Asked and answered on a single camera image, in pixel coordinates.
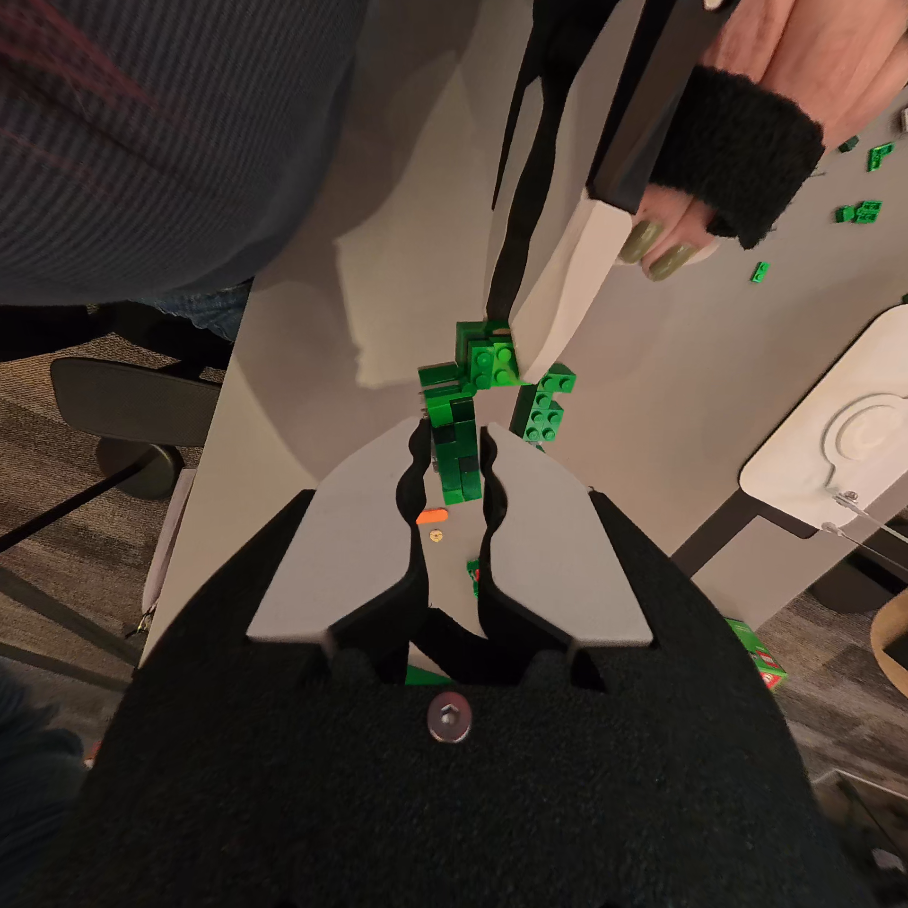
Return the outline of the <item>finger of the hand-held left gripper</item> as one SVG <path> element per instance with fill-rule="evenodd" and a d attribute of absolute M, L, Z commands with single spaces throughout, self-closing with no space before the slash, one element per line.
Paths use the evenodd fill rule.
<path fill-rule="evenodd" d="M 568 96 L 568 2 L 536 1 L 502 136 L 492 204 L 503 186 L 521 107 L 528 88 L 539 84 L 541 110 L 526 161 L 516 180 L 504 238 L 487 299 L 487 320 L 508 323 L 527 267 L 529 245 L 549 194 L 558 130 Z"/>
<path fill-rule="evenodd" d="M 567 3 L 568 94 L 550 190 L 571 90 L 590 88 L 593 102 L 609 105 L 575 115 L 574 126 L 592 130 L 596 143 L 580 151 L 576 204 L 536 276 L 531 245 L 550 190 L 532 235 L 507 323 L 525 381 L 540 380 L 561 355 L 615 264 L 682 96 L 681 2 L 643 2 L 611 96 L 596 85 L 595 56 L 619 2 Z"/>

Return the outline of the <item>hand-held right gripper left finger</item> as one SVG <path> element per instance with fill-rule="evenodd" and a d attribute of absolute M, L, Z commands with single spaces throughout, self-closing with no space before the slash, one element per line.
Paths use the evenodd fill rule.
<path fill-rule="evenodd" d="M 314 491 L 247 637 L 326 650 L 396 650 L 428 610 L 417 526 L 430 463 L 409 417 L 343 460 Z"/>

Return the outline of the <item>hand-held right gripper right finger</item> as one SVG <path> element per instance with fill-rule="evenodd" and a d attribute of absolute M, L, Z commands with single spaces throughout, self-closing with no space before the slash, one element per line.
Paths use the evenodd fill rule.
<path fill-rule="evenodd" d="M 587 485 L 505 427 L 481 435 L 480 622 L 523 647 L 646 647 L 653 633 Z"/>

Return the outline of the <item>small green brick block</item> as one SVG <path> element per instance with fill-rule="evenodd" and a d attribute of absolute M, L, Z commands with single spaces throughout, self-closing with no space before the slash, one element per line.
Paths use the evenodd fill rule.
<path fill-rule="evenodd" d="M 457 323 L 455 361 L 460 384 L 473 392 L 523 384 L 507 322 Z"/>

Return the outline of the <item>tall green brick assembly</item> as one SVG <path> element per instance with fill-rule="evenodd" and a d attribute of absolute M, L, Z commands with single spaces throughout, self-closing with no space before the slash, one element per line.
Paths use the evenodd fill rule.
<path fill-rule="evenodd" d="M 478 386 L 454 361 L 422 367 L 418 377 L 444 503 L 478 500 L 482 495 L 474 408 Z"/>

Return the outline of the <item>white desk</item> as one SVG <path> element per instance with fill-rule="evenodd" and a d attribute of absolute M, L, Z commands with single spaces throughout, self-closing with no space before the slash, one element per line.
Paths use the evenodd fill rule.
<path fill-rule="evenodd" d="M 481 317 L 506 214 L 491 209 L 530 2 L 375 2 L 331 170 L 257 279 L 144 657 L 301 489 L 420 411 L 417 369 Z M 612 270 L 559 357 L 578 377 L 550 448 L 672 554 L 852 338 L 906 292 L 905 93 L 823 159 L 752 252 L 722 242 L 652 282 Z M 875 223 L 834 210 L 882 201 Z M 755 265 L 771 263 L 751 283 Z"/>

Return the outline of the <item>person's left hand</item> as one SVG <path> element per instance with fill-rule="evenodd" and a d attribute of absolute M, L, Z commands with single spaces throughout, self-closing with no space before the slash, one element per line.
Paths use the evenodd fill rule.
<path fill-rule="evenodd" d="M 822 125 L 823 154 L 862 132 L 906 85 L 905 1 L 745 2 L 794 2 L 761 85 Z M 711 214 L 679 191 L 648 188 L 619 259 L 667 279 L 719 238 L 707 232 Z"/>

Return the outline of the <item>green brick cluster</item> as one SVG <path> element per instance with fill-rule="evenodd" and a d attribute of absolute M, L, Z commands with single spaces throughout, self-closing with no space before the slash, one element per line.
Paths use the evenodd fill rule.
<path fill-rule="evenodd" d="M 520 387 L 511 430 L 538 447 L 554 441 L 564 415 L 560 399 L 572 394 L 575 386 L 574 371 L 554 363 L 539 382 Z"/>

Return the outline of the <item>green toy box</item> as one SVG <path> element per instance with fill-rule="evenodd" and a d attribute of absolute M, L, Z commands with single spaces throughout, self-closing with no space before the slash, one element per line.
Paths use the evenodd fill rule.
<path fill-rule="evenodd" d="M 753 660 L 766 688 L 772 691 L 781 686 L 787 679 L 787 673 L 755 631 L 741 620 L 726 618 L 725 621 Z"/>

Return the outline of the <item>black office chair base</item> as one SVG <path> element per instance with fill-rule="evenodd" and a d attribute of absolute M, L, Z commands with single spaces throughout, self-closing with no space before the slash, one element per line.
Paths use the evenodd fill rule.
<path fill-rule="evenodd" d="M 96 358 L 58 358 L 50 368 L 63 421 L 97 437 L 103 478 L 2 536 L 7 551 L 76 509 L 118 489 L 141 500 L 168 498 L 183 470 L 181 448 L 203 448 L 221 385 L 205 366 L 177 361 L 150 369 Z"/>

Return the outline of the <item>person's blue jeans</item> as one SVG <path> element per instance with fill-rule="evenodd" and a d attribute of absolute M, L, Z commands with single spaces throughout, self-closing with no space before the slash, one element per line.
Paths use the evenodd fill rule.
<path fill-rule="evenodd" d="M 199 330 L 210 331 L 233 344 L 241 328 L 253 289 L 253 279 L 212 292 L 174 290 L 157 297 L 135 300 L 153 309 L 186 319 Z"/>

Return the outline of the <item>white moulded panel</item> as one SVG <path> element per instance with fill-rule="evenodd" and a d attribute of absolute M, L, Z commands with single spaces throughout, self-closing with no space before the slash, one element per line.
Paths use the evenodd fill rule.
<path fill-rule="evenodd" d="M 907 471 L 907 306 L 883 312 L 755 451 L 743 493 L 815 529 L 866 516 Z"/>

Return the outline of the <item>tan curved basket rim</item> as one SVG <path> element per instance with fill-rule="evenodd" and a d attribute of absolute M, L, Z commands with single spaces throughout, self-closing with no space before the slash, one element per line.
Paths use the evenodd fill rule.
<path fill-rule="evenodd" d="M 870 628 L 873 656 L 890 684 L 907 698 L 907 670 L 885 649 L 907 632 L 907 589 L 889 600 L 874 615 Z"/>

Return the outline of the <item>person's striped blue sweater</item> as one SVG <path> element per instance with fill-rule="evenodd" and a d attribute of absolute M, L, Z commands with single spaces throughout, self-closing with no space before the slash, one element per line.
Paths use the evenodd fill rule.
<path fill-rule="evenodd" d="M 210 293 L 312 207 L 368 2 L 2 2 L 2 305 Z"/>

